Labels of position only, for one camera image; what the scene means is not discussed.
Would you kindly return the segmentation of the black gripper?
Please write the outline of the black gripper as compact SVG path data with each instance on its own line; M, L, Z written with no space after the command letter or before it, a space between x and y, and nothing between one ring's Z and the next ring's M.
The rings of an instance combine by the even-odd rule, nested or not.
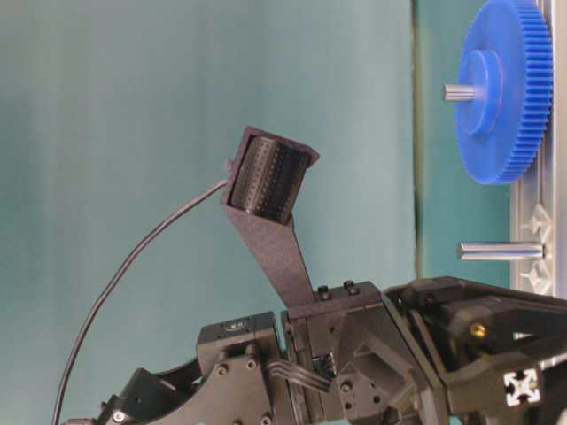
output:
M322 379L290 385L292 422L560 424L566 303L451 276L379 290L321 288L282 315L287 357Z

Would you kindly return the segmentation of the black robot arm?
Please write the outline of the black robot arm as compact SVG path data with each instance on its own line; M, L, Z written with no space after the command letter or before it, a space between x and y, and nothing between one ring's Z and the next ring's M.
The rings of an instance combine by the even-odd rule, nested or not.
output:
M566 411L566 303L454 277L204 327L197 355L138 369L97 424L555 424Z

